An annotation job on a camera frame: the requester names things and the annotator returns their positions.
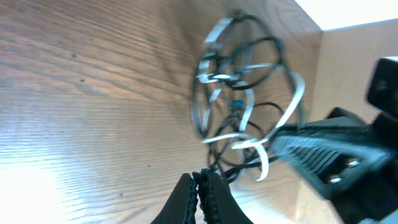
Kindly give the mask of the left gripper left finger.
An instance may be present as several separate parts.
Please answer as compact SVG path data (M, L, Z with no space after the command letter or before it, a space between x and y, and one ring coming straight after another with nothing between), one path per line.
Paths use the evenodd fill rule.
M151 224L196 224L197 196L197 183L190 174L182 174L162 210Z

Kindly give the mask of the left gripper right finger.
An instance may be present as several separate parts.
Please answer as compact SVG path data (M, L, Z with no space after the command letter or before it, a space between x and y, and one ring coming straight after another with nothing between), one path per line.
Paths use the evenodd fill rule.
M209 224L252 224L231 194L229 185L212 169L193 172L200 208Z

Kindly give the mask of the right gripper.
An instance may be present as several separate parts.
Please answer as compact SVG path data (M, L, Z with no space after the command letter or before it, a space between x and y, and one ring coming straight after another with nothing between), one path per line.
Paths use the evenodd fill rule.
M330 200L343 223L397 223L397 153L368 128L284 128L270 149Z

